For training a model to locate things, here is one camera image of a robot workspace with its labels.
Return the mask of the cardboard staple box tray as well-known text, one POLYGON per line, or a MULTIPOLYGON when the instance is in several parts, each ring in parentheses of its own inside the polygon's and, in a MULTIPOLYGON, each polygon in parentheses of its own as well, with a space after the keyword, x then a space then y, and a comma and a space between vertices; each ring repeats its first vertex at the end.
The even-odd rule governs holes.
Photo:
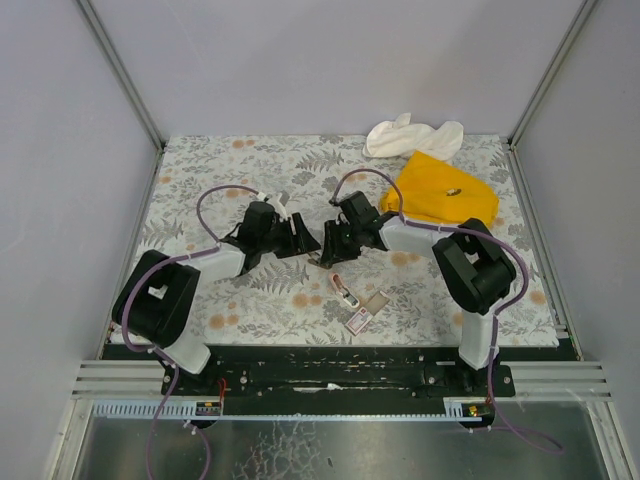
POLYGON ((384 291, 378 291, 363 306, 363 308, 371 315, 376 316, 390 302, 389 296, 384 291))

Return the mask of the red white staple box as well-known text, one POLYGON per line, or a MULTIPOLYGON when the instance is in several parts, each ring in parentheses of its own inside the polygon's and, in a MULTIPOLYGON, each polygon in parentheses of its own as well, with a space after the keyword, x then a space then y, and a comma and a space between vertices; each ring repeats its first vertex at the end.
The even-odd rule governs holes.
POLYGON ((345 324, 346 329, 354 336, 359 335, 374 318, 367 308, 362 307, 356 311, 345 324))

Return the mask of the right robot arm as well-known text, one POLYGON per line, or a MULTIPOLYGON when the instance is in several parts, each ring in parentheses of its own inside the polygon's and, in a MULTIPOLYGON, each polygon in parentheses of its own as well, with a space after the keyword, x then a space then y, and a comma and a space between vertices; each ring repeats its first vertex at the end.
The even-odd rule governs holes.
POLYGON ((463 310, 464 325, 458 355, 469 367, 488 367, 497 355, 494 305, 510 293, 516 269, 485 224, 470 218, 459 226, 411 220, 401 212, 381 213, 366 195, 356 191, 330 204, 336 220, 324 223, 324 245, 316 263, 330 268, 357 259, 363 248, 411 253, 432 258, 454 302, 463 310))

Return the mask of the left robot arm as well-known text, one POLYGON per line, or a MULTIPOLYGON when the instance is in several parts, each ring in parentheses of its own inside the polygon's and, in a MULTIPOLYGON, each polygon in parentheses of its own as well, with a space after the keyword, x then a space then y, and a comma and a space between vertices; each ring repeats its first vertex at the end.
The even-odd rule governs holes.
POLYGON ((320 248, 299 213, 284 217, 273 205, 253 201, 243 220, 212 248, 175 257, 146 251, 115 301, 112 320, 130 350, 149 350, 199 375, 211 352, 186 330, 198 286, 240 277, 265 254, 282 259, 320 248))

